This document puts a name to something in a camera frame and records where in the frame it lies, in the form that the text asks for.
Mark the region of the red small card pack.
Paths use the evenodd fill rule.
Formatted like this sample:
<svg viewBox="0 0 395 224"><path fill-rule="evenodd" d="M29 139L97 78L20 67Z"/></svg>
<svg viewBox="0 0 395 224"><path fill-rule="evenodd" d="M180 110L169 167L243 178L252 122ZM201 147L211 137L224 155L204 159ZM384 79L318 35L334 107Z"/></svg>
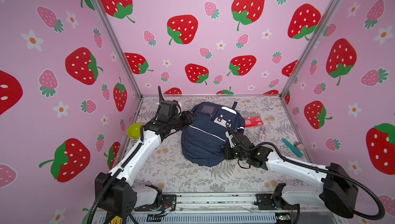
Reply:
<svg viewBox="0 0 395 224"><path fill-rule="evenodd" d="M249 118L245 118L244 120L245 120L245 128L264 125L261 117L249 117Z"/></svg>

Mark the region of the navy blue student backpack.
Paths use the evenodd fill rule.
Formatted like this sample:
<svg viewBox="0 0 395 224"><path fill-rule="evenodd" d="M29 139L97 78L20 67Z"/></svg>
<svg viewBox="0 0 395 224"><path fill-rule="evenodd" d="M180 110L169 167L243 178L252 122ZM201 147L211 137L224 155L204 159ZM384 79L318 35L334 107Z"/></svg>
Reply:
<svg viewBox="0 0 395 224"><path fill-rule="evenodd" d="M199 166L213 167L224 159L223 146L229 145L228 127L236 133L245 131L245 119L232 107L202 102L194 106L191 112L194 122L182 131L182 154Z"/></svg>

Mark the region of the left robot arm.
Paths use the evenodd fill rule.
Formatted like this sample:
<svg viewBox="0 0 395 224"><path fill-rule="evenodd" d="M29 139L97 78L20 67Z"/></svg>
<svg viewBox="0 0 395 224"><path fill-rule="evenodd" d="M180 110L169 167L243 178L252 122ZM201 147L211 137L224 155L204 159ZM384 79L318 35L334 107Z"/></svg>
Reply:
<svg viewBox="0 0 395 224"><path fill-rule="evenodd" d="M161 207L162 190L148 185L134 188L135 178L154 150L168 136L185 129L196 119L191 111L182 111L176 100L164 100L159 96L155 116L139 129L140 138L107 174L100 173L95 179L95 201L89 211L87 223L91 224L98 208L126 219L136 208Z"/></svg>

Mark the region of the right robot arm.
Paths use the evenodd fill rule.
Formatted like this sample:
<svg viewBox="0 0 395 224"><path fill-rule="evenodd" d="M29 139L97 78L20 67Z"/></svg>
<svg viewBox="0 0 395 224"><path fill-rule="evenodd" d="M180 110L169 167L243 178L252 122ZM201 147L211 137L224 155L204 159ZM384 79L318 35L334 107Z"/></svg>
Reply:
<svg viewBox="0 0 395 224"><path fill-rule="evenodd" d="M359 216L377 221L385 216L385 208L379 197L368 187L350 178L344 169L335 163L330 166L305 163L281 154L270 142L254 145L247 136L229 130L228 144L223 147L226 160L245 161L249 167L280 172L312 186L312 190L286 190L280 187L279 197L289 205L307 204L323 206L333 214L351 219ZM365 191L378 207L378 213L368 215L355 210L359 190Z"/></svg>

